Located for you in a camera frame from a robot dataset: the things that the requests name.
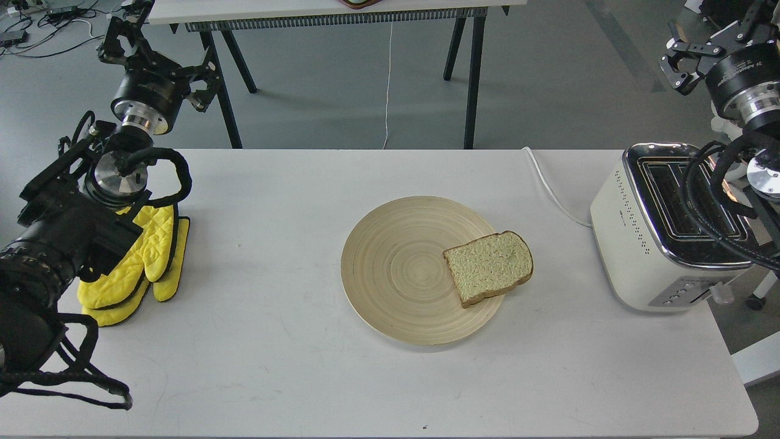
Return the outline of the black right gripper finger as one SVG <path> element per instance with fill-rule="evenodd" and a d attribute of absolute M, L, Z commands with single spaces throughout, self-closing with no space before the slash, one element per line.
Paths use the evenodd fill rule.
<path fill-rule="evenodd" d="M 700 52 L 738 52 L 758 45 L 778 51 L 778 1 L 705 1 L 701 11 L 718 31 Z"/>
<path fill-rule="evenodd" d="M 686 96 L 724 57 L 724 47 L 711 43 L 688 43 L 680 37 L 671 37 L 666 42 L 666 52 L 659 59 L 658 66 L 668 85 Z"/>

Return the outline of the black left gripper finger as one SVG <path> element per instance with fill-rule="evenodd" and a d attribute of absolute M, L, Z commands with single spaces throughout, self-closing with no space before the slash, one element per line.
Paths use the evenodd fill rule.
<path fill-rule="evenodd" d="M 111 12 L 103 40 L 97 47 L 98 59 L 125 68 L 159 67 L 159 55 L 142 33 L 142 26 L 154 6 L 153 1 L 122 1 Z"/>
<path fill-rule="evenodd" d="M 222 86 L 214 48 L 205 50 L 200 65 L 177 69 L 177 86 L 195 111 L 207 111 Z"/>

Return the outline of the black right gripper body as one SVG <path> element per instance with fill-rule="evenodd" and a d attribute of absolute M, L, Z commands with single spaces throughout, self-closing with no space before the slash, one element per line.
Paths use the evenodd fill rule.
<path fill-rule="evenodd" d="M 706 75 L 716 114 L 743 126 L 777 126 L 778 70 L 775 43 L 747 46 L 716 63 Z"/>

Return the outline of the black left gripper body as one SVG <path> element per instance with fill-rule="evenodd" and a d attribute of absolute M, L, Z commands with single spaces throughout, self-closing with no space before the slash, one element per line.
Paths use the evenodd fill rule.
<path fill-rule="evenodd" d="M 174 127 L 190 92 L 190 85 L 182 80 L 131 69 L 125 72 L 111 110 L 123 125 L 139 127 L 150 135 L 164 135 Z"/>

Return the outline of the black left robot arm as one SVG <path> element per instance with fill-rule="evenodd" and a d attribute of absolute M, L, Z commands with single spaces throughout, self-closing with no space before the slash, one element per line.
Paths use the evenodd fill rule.
<path fill-rule="evenodd" d="M 92 405 L 128 410 L 129 388 L 91 363 L 98 324 L 90 316 L 59 312 L 75 279 L 108 275 L 138 242 L 134 223 L 143 207 L 167 207 L 192 189 L 186 159 L 157 148 L 183 102 L 204 112 L 220 89 L 216 55 L 209 48 L 196 66 L 180 66 L 154 52 L 142 25 L 154 2 L 128 1 L 110 17 L 98 48 L 100 61 L 124 68 L 111 104 L 116 123 L 86 112 L 58 157 L 22 190 L 23 233 L 2 249 L 2 395 L 55 396 L 53 386 L 94 384 L 121 398 Z"/>

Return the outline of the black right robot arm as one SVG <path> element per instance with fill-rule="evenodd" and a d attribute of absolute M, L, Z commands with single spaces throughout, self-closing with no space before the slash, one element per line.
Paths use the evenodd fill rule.
<path fill-rule="evenodd" d="M 717 117 L 741 133 L 721 153 L 721 174 L 736 162 L 746 167 L 748 204 L 724 202 L 730 212 L 760 221 L 778 246 L 778 25 L 777 1 L 754 1 L 741 19 L 707 41 L 686 39 L 669 23 L 670 39 L 659 67 L 671 88 L 690 94 L 703 83 Z"/>

